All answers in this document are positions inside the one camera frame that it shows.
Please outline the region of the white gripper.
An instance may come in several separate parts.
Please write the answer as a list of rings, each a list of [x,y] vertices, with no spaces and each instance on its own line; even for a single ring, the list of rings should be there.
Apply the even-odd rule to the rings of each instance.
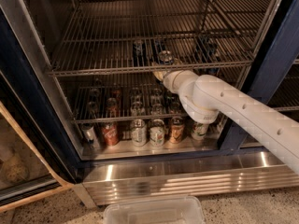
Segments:
[[[182,61],[174,58],[173,65],[182,65]],[[163,81],[164,86],[172,93],[178,95],[190,95],[193,91],[193,86],[198,76],[190,70],[171,71],[154,71],[153,75],[159,80]]]

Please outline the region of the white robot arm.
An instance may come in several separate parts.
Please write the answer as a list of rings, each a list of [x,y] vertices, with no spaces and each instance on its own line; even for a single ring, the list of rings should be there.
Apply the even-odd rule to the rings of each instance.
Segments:
[[[299,174],[299,122],[217,77],[177,70],[173,63],[152,63],[151,67],[194,121],[210,124],[222,113]]]

